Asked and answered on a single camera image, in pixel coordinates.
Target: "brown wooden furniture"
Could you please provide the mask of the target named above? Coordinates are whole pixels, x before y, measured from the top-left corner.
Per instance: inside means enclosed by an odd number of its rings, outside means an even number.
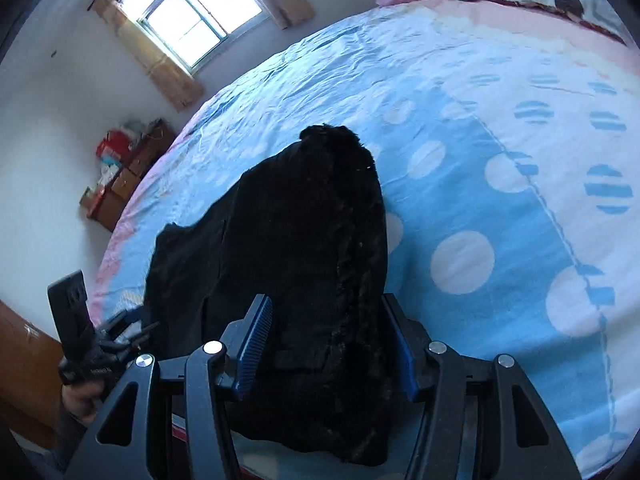
[[[0,416],[49,448],[58,420],[62,347],[0,301]]]
[[[155,121],[149,134],[140,140],[129,160],[104,187],[104,190],[94,198],[89,206],[87,217],[113,232],[138,184],[171,147],[174,140],[175,133],[171,126],[162,119]]]

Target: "person's hand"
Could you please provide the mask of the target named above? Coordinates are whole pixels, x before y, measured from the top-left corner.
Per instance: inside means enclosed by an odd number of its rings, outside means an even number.
[[[62,405],[77,420],[88,426],[94,421],[97,411],[94,401],[100,398],[103,390],[103,380],[62,386]]]

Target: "blue bedsheet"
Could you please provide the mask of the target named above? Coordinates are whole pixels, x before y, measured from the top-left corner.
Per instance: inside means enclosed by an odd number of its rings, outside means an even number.
[[[640,423],[640,86],[574,54],[420,4],[290,47],[203,107],[141,184],[103,263],[94,319],[141,301],[165,224],[199,220],[306,126],[344,124],[376,160],[386,290],[457,352],[514,355],[590,476]],[[268,480],[401,479],[420,407],[397,407],[377,468],[236,436],[239,460]]]

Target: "person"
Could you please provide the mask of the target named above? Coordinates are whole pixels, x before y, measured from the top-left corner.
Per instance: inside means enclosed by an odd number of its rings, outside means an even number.
[[[0,424],[0,456],[13,480],[62,480],[86,428],[97,413],[103,381],[63,386],[54,446],[44,454],[22,450],[5,424]]]

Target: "silver screw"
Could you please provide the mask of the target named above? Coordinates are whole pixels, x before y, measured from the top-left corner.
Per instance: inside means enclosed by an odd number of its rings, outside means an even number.
[[[136,359],[136,365],[139,366],[140,368],[145,368],[149,366],[153,361],[154,361],[154,357],[152,355],[142,354],[142,355],[139,355],[138,358]]]
[[[207,354],[215,355],[222,351],[222,343],[220,341],[209,341],[202,348]]]
[[[516,361],[514,361],[513,357],[508,354],[502,354],[498,357],[498,364],[500,366],[504,366],[505,368],[511,368]]]
[[[429,350],[434,354],[444,354],[447,351],[447,345],[440,341],[431,341],[429,343]]]

